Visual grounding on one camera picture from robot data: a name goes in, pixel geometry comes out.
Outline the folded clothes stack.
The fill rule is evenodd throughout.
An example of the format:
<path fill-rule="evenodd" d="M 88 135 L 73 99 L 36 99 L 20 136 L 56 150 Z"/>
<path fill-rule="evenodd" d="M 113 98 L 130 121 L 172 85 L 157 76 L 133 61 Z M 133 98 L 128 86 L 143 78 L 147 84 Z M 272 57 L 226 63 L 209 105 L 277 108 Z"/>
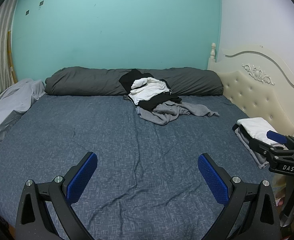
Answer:
<path fill-rule="evenodd" d="M 239 119 L 232 127 L 232 130 L 240 142 L 249 151 L 250 155 L 253 157 L 260 169 L 267 167 L 269 163 L 263 153 L 260 154 L 249 147 L 249 141 L 251 139 L 257 139 L 258 142 L 264 142 L 268 146 L 272 146 L 276 149 L 287 149 L 283 144 L 267 138 L 266 134 L 268 131 L 276 132 L 276 130 L 261 117 Z"/>

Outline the black garment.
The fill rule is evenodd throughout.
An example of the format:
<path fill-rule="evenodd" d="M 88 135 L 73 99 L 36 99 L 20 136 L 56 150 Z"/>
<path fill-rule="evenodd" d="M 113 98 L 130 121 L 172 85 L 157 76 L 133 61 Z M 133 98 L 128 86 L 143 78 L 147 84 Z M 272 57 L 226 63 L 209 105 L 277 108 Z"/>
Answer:
<path fill-rule="evenodd" d="M 151 73 L 141 73 L 133 69 L 119 79 L 129 100 L 140 108 L 153 111 L 158 105 L 171 101 L 181 103 L 182 99 L 173 94 L 164 79 L 155 79 Z"/>

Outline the wooden pole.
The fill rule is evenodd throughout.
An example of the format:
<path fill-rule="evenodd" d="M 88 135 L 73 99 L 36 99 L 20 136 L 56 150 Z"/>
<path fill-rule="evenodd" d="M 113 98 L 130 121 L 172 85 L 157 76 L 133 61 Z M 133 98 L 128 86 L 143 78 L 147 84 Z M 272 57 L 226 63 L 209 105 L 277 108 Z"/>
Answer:
<path fill-rule="evenodd" d="M 11 74 L 12 80 L 14 83 L 18 82 L 15 69 L 14 69 L 14 62 L 13 62 L 13 55 L 12 55 L 12 41 L 11 41 L 11 31 L 7 32 L 7 54 L 8 54 L 8 65 L 9 65 L 9 72 Z"/>

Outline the cream tufted headboard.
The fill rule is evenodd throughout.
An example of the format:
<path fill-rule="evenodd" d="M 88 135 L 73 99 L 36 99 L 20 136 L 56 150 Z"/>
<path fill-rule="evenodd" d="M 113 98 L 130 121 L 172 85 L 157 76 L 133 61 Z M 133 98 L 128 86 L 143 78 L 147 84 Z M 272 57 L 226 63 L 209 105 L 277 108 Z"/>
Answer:
<path fill-rule="evenodd" d="M 208 69 L 217 73 L 224 96 L 248 117 L 264 118 L 278 133 L 294 137 L 294 74 L 274 52 L 260 45 L 224 49 L 211 45 Z"/>

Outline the grey knit sweater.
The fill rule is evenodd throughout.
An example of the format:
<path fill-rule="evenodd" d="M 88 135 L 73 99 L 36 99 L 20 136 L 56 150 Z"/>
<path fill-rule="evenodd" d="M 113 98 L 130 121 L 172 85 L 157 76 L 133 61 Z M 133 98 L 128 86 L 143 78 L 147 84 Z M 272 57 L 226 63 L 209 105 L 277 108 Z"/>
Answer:
<path fill-rule="evenodd" d="M 148 111 L 142 107 L 137 106 L 136 112 L 141 119 L 160 126 L 165 126 L 169 122 L 177 120 L 180 115 L 219 117 L 217 112 L 208 109 L 208 107 L 204 105 L 191 104 L 187 102 L 175 103 L 172 101 L 161 103 L 157 105 L 152 111 Z"/>

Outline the white black-collared polo shirt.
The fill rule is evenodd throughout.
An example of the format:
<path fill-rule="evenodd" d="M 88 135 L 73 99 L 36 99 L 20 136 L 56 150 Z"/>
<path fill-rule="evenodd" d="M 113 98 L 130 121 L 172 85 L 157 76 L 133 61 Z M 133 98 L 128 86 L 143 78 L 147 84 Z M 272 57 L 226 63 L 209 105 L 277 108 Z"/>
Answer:
<path fill-rule="evenodd" d="M 133 82 L 129 98 L 137 106 L 140 101 L 148 101 L 161 93 L 172 93 L 165 81 L 153 77 L 143 77 Z"/>

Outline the dark grey long pillow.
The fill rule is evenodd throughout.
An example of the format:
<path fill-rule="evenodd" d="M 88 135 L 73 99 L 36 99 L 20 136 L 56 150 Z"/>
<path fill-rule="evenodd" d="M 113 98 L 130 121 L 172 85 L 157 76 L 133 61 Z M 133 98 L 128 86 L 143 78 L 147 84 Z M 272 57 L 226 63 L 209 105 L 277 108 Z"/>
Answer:
<path fill-rule="evenodd" d="M 49 95 L 119 96 L 128 92 L 119 82 L 129 69 L 90 69 L 84 67 L 63 68 L 45 81 Z M 176 95 L 222 95 L 223 84 L 211 70 L 197 68 L 141 69 L 155 79 L 163 79 Z"/>

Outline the light grey blanket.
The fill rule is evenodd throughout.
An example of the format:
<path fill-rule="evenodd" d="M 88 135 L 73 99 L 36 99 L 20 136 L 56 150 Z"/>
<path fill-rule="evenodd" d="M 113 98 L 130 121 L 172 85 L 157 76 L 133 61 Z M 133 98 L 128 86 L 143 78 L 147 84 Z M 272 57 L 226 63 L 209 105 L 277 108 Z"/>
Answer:
<path fill-rule="evenodd" d="M 41 80 L 23 79 L 0 94 L 0 144 L 13 125 L 45 94 Z"/>

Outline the blue patterned bed sheet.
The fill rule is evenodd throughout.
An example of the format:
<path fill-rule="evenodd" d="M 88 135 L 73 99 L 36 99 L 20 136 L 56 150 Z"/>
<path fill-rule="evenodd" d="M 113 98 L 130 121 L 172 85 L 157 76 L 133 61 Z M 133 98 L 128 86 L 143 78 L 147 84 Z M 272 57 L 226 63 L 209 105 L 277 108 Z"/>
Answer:
<path fill-rule="evenodd" d="M 14 225 L 26 180 L 51 181 L 94 152 L 98 167 L 73 205 L 94 238 L 201 239 L 222 206 L 198 170 L 200 154 L 247 183 L 274 175 L 236 137 L 245 114 L 226 97 L 182 100 L 218 116 L 159 126 L 121 96 L 42 96 L 0 144 L 0 216 Z"/>

